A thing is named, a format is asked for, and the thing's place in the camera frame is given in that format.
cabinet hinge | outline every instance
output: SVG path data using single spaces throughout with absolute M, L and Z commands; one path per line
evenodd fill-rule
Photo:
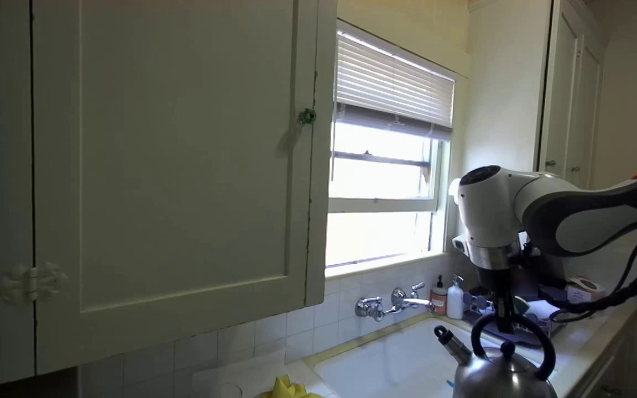
M 0 299 L 13 306 L 44 300 L 58 296 L 65 282 L 65 272 L 62 272 L 55 264 L 44 264 L 37 267 L 19 266 L 1 274 Z

window blinds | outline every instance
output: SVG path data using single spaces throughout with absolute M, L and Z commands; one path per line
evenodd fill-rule
M 393 44 L 337 29 L 336 120 L 449 139 L 452 79 Z

window pane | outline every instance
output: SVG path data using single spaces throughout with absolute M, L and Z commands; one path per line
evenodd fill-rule
M 428 250 L 431 212 L 331 212 L 327 266 Z
M 354 200 L 424 200 L 428 174 L 418 167 L 333 159 L 329 198 Z
M 431 139 L 336 121 L 333 151 L 428 162 Z

yellow object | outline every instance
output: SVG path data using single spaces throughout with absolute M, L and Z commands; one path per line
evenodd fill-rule
M 290 377 L 273 378 L 272 391 L 261 394 L 261 398 L 320 398 L 316 394 L 304 391 L 302 386 L 290 380 Z

tile backsplash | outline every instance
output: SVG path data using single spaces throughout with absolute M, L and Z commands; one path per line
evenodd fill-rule
M 398 285 L 408 289 L 424 284 L 419 296 L 426 296 L 438 274 L 451 282 L 451 274 L 471 272 L 472 267 L 462 257 L 438 257 L 329 278 L 320 306 L 83 365 L 79 368 L 79 397 L 197 398 L 201 397 L 199 375 L 275 352 L 282 354 L 282 364 L 293 364 L 423 313 L 408 310 L 385 316 L 381 323 L 357 319 L 354 306 L 360 296 L 378 294 L 386 307 Z

